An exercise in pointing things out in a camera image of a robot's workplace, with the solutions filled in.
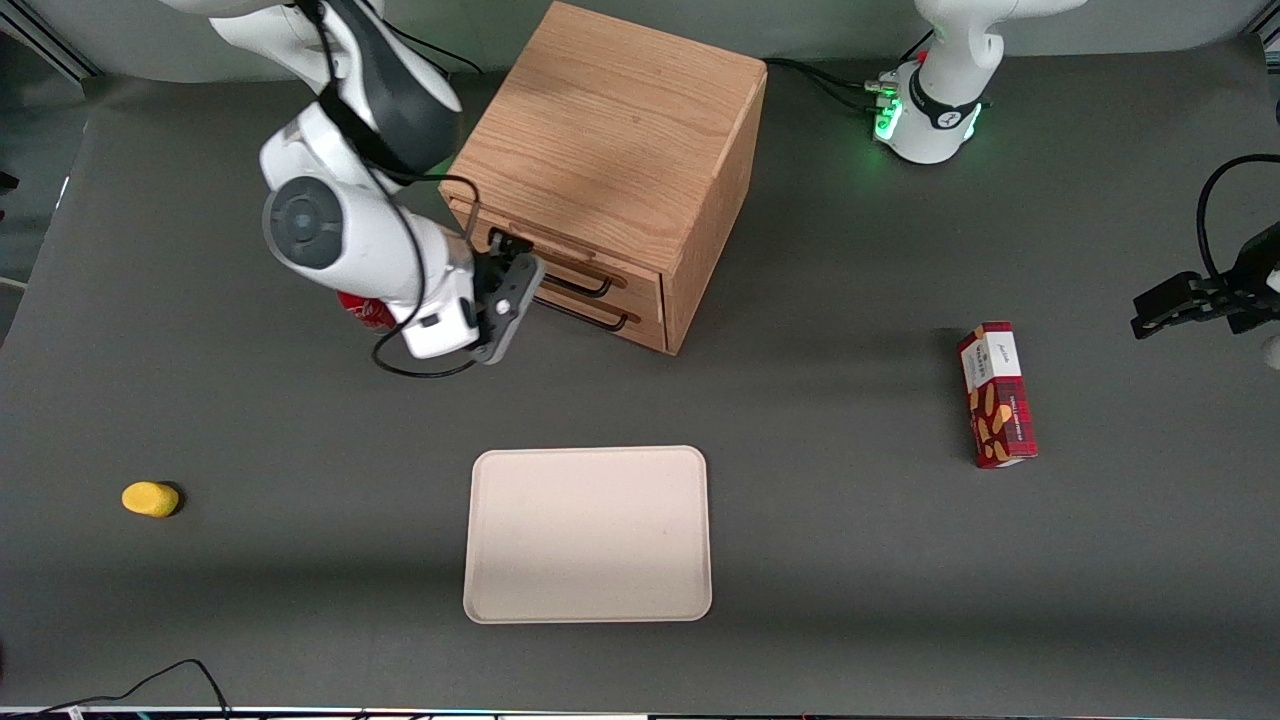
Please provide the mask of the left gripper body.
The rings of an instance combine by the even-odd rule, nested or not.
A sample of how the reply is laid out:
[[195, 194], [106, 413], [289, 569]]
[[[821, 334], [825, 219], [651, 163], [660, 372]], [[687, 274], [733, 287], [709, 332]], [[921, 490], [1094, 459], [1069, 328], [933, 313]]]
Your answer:
[[1277, 324], [1279, 224], [1245, 241], [1226, 270], [1215, 261], [1208, 237], [1203, 237], [1203, 266], [1213, 287], [1212, 304], [1233, 334], [1245, 334]]

